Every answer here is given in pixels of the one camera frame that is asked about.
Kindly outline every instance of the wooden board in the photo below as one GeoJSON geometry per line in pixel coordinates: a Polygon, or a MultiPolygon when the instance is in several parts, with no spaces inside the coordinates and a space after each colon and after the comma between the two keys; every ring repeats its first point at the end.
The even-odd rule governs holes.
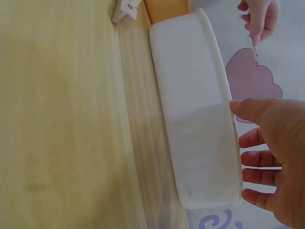
{"type": "Polygon", "coordinates": [[[187,227],[146,13],[118,31],[113,6],[0,0],[0,228],[187,227]],[[127,58],[141,61],[132,76],[127,58]]]}

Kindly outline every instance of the fingernail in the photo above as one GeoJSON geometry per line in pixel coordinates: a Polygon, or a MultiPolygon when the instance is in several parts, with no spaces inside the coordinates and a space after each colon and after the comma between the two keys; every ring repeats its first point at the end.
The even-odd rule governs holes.
{"type": "Polygon", "coordinates": [[[251,39],[252,39],[252,43],[253,44],[258,44],[260,39],[261,39],[261,36],[260,35],[250,35],[251,39]]]}
{"type": "Polygon", "coordinates": [[[233,99],[231,102],[230,102],[230,107],[236,107],[240,104],[240,100],[236,100],[236,99],[233,99]]]}

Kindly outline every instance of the purple swirl pattern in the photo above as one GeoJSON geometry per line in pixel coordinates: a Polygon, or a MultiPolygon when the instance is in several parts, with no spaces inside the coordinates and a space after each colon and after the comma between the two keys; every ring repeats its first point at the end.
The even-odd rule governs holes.
{"type": "MultiPolygon", "coordinates": [[[[228,229],[230,226],[230,223],[232,221],[232,210],[226,209],[224,210],[224,213],[226,215],[226,220],[222,225],[219,225],[220,223],[220,217],[218,215],[209,215],[204,218],[199,222],[199,229],[207,229],[206,228],[206,222],[212,221],[212,226],[216,227],[216,229],[228,229]]],[[[243,229],[243,224],[239,221],[234,223],[234,226],[236,229],[243,229]]]]}

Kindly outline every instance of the child's hand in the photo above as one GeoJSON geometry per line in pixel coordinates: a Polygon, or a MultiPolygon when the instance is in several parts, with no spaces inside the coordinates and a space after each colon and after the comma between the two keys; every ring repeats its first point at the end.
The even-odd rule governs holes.
{"type": "Polygon", "coordinates": [[[247,22],[245,29],[250,32],[253,44],[269,37],[277,25],[280,3],[278,0],[242,0],[238,9],[249,14],[241,18],[247,22]]]}

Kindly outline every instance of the white plastic container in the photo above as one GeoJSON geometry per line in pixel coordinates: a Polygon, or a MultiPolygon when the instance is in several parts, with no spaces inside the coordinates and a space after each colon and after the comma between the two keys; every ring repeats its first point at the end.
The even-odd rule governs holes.
{"type": "Polygon", "coordinates": [[[202,9],[150,30],[177,193],[187,209],[238,206],[242,173],[231,95],[202,9]]]}

